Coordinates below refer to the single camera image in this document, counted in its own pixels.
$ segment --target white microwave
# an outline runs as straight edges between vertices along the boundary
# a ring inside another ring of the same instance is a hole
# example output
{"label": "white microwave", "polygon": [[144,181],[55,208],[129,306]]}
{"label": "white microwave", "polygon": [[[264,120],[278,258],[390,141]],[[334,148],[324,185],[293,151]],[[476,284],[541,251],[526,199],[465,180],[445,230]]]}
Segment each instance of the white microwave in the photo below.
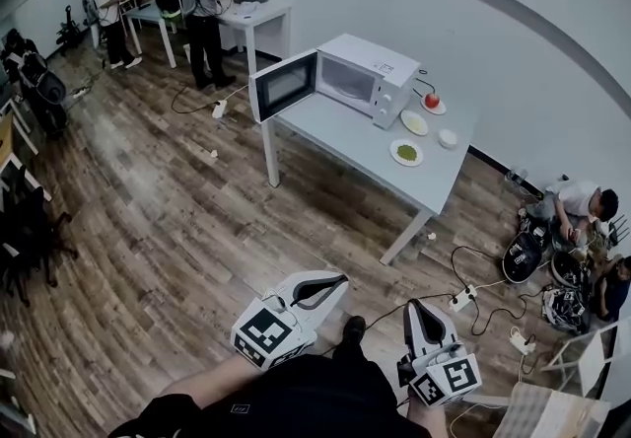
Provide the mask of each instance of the white microwave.
{"label": "white microwave", "polygon": [[409,103],[419,62],[342,35],[249,76],[254,118],[264,122],[315,92],[365,113],[388,129]]}

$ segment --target wooden tabletop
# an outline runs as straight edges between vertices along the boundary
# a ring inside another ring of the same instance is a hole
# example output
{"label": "wooden tabletop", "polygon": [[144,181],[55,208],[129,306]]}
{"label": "wooden tabletop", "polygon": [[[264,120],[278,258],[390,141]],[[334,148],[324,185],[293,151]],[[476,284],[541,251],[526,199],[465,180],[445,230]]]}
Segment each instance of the wooden tabletop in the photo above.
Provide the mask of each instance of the wooden tabletop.
{"label": "wooden tabletop", "polygon": [[13,114],[9,112],[0,121],[0,165],[6,163],[13,152],[12,124]]}

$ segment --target white t-shirt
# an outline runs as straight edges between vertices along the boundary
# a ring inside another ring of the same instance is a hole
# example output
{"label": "white t-shirt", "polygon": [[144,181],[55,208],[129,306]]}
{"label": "white t-shirt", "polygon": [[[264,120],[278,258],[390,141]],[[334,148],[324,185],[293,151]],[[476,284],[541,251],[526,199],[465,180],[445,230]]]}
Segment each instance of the white t-shirt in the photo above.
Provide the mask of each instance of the white t-shirt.
{"label": "white t-shirt", "polygon": [[579,217],[588,217],[590,222],[596,218],[590,213],[590,200],[598,186],[590,181],[564,181],[551,185],[547,190],[558,195],[566,213]]}
{"label": "white t-shirt", "polygon": [[99,20],[101,26],[112,25],[116,23],[119,19],[118,3],[107,8],[101,8],[101,5],[104,5],[108,1],[111,0],[95,0],[95,3],[97,4],[97,9],[99,9]]}

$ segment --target black pants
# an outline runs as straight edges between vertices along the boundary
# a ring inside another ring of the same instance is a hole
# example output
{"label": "black pants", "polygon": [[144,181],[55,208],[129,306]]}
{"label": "black pants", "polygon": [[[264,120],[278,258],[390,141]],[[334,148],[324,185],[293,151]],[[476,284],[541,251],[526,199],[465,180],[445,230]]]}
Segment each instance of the black pants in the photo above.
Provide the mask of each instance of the black pants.
{"label": "black pants", "polygon": [[125,66],[134,60],[134,56],[129,53],[125,45],[125,30],[122,23],[110,24],[104,26],[105,36],[107,37],[107,55],[109,56],[109,64],[116,64],[122,61]]}
{"label": "black pants", "polygon": [[215,17],[188,16],[188,42],[190,43],[190,67],[197,84],[204,84],[204,51],[208,58],[208,65],[213,79],[218,80],[226,76],[221,65],[222,50],[219,35],[219,21]]}

